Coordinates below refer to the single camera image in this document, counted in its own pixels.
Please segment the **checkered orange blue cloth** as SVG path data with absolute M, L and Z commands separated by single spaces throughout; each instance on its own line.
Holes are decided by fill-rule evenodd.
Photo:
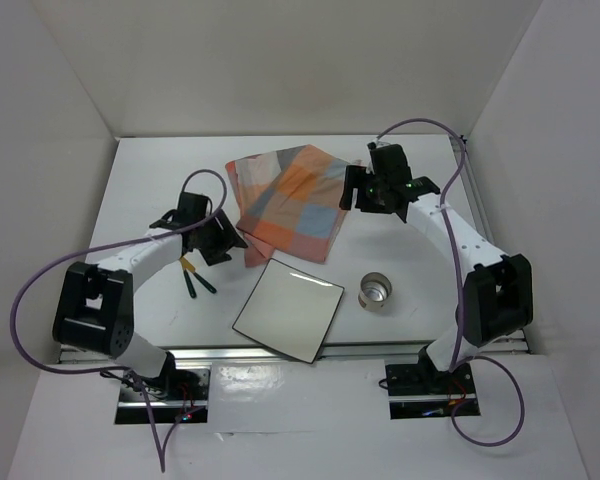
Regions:
M 262 265 L 277 251 L 325 263 L 346 215 L 339 202 L 348 165 L 314 145 L 228 162 L 245 266 Z

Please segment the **beige metal cup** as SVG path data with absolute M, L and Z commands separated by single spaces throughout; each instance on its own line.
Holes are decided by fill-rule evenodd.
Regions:
M 366 311 L 381 311 L 392 295 L 391 281 L 382 273 L 365 274 L 359 284 L 358 302 Z

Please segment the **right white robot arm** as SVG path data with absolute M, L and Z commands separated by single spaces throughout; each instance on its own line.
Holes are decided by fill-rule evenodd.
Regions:
M 449 383 L 451 371 L 482 347 L 531 323 L 531 264 L 480 235 L 447 201 L 445 189 L 426 176 L 414 177 L 401 146 L 372 142 L 368 150 L 369 166 L 345 171 L 340 208 L 397 215 L 454 268 L 455 324 L 425 348 L 416 369 L 420 387 L 437 392 Z

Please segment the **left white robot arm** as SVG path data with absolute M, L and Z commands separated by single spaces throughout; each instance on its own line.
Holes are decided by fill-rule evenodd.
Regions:
M 196 378 L 176 367 L 170 352 L 152 345 L 134 329 L 134 294 L 164 267 L 197 250 L 214 266 L 245 249 L 226 213 L 207 217 L 211 200 L 183 192 L 177 207 L 150 224 L 143 243 L 96 264 L 75 262 L 65 274 L 52 327 L 55 341 L 105 355 L 128 367 L 156 399 L 169 397 L 180 383 Z

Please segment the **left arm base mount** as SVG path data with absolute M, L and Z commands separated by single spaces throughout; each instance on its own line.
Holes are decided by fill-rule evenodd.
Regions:
M 156 424 L 170 424 L 178 418 L 183 424 L 208 421 L 208 397 L 211 368 L 196 366 L 179 370 L 174 386 L 167 390 L 145 383 Z M 101 373 L 102 378 L 116 381 L 119 394 L 114 423 L 116 425 L 149 424 L 144 397 L 129 374 Z

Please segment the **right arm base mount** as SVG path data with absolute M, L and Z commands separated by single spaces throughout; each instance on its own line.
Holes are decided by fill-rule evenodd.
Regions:
M 378 386 L 388 395 L 392 420 L 480 416 L 473 373 L 468 365 L 425 380 L 415 364 L 388 364 Z

